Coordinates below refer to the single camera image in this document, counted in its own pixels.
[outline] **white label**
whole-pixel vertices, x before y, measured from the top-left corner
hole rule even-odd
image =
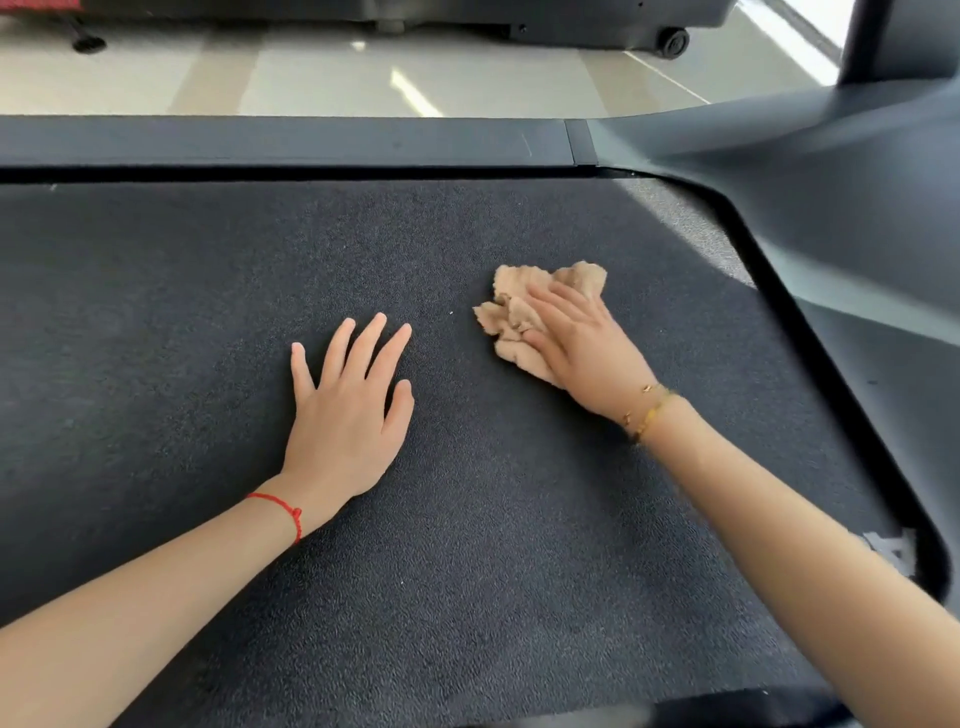
[[[904,528],[896,539],[885,539],[871,531],[863,534],[863,540],[904,576],[917,574],[917,532],[913,528]]]

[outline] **gold bracelet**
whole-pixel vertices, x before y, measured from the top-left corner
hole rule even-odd
[[[636,440],[638,443],[641,442],[641,438],[643,437],[643,434],[647,431],[647,428],[650,426],[650,423],[653,422],[654,419],[657,417],[658,413],[660,412],[660,409],[670,400],[670,398],[674,397],[677,394],[676,392],[673,392],[667,389],[666,387],[663,387],[662,384],[647,384],[647,386],[645,386],[643,389],[640,390],[640,394],[641,395],[648,394],[651,391],[653,391],[655,387],[663,388],[663,397],[660,399],[659,402],[657,402],[656,404],[654,404],[654,406],[652,406],[650,409],[647,410],[646,415],[644,415],[643,417],[643,422],[640,423],[640,427],[638,427],[635,432],[630,433],[631,438]],[[630,431],[630,420],[631,420],[631,413],[627,412],[627,414],[623,416],[623,426],[625,429],[627,429],[628,432]]]

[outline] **finger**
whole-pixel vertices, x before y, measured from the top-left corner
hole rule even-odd
[[[409,379],[402,379],[394,387],[394,400],[390,411],[383,421],[383,435],[390,441],[391,448],[400,450],[407,436],[410,418],[414,414],[414,393]]]
[[[597,308],[600,309],[600,313],[602,313],[604,316],[606,316],[608,319],[612,321],[613,314],[610,313],[610,310],[607,308],[607,304],[604,303],[604,300],[600,296],[597,296],[596,302],[597,302]]]
[[[400,355],[403,353],[404,348],[406,348],[407,342],[410,341],[410,335],[412,333],[413,329],[409,324],[401,326],[397,332],[390,337],[390,341],[383,345],[383,349],[380,350],[380,353],[373,361],[373,366],[370,367],[370,373],[367,374],[367,379],[381,382],[383,384],[384,396],[387,394],[387,387],[390,386],[390,380],[394,378],[396,364],[400,360]]]
[[[326,348],[324,357],[324,370],[320,374],[321,384],[332,384],[340,378],[344,370],[344,359],[347,357],[347,346],[350,343],[350,335],[356,328],[357,323],[353,319],[344,319],[330,339],[330,346]]]
[[[552,303],[557,309],[561,310],[573,321],[587,320],[587,314],[584,311],[580,310],[580,308],[567,299],[561,298],[556,293],[553,293],[546,288],[530,286],[530,293],[536,299],[546,301],[547,303]]]
[[[567,335],[573,330],[573,321],[570,317],[554,304],[532,296],[527,298],[527,303],[537,311],[540,320],[543,321],[547,330],[562,344],[566,340]]]
[[[546,365],[550,367],[551,371],[557,375],[560,381],[563,381],[566,373],[569,371],[570,365],[566,360],[566,354],[560,344],[542,331],[537,331],[534,328],[523,332],[523,340],[540,352],[540,356],[543,357]]]
[[[373,356],[373,348],[376,346],[383,328],[387,326],[387,317],[378,313],[373,320],[363,329],[363,333],[357,336],[350,349],[350,355],[347,357],[347,364],[344,367],[343,376],[353,379],[362,379],[367,375],[370,368],[370,360]]]
[[[317,391],[313,386],[310,367],[306,364],[306,350],[300,342],[290,348],[290,372],[294,376],[294,400],[297,408],[300,408]]]
[[[585,314],[589,315],[591,313],[592,305],[590,300],[576,288],[571,288],[565,283],[554,280],[550,283],[550,292],[557,294],[562,299],[567,299]]]

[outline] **bracelet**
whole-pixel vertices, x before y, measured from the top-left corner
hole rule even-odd
[[[668,401],[670,401],[672,397],[675,397],[677,394],[676,392],[673,392],[672,390],[667,389],[662,384],[647,384],[647,386],[645,386],[643,389],[640,390],[640,394],[641,395],[648,394],[651,391],[653,391],[655,387],[661,387],[663,389],[663,397],[660,398],[659,402],[657,402],[656,404],[654,404],[654,406],[652,406],[650,409],[647,410],[646,415],[643,416],[643,422],[640,423],[640,427],[638,427],[635,432],[630,433],[631,438],[636,440],[638,443],[640,443],[641,438],[643,437],[643,434],[647,431],[647,428],[650,426],[650,423],[657,418],[657,415],[658,413],[660,413],[660,410],[663,408],[663,406]],[[623,426],[625,429],[627,429],[628,432],[630,432],[630,420],[631,420],[631,413],[627,412],[627,414],[623,416]]]
[[[300,528],[300,514],[302,511],[299,508],[292,508],[289,503],[285,500],[281,500],[276,496],[271,496],[269,493],[248,493],[244,498],[248,497],[261,497],[264,500],[268,500],[271,503],[276,503],[278,506],[281,506],[283,510],[290,514],[290,517],[294,520],[294,523],[297,525],[297,538],[294,539],[294,544],[300,540],[300,536],[303,535],[303,529]]]

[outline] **forearm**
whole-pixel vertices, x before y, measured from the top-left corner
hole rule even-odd
[[[0,630],[4,725],[110,725],[295,535],[281,508],[244,500]]]
[[[960,623],[946,610],[685,400],[665,404],[644,439],[866,725],[956,724]]]

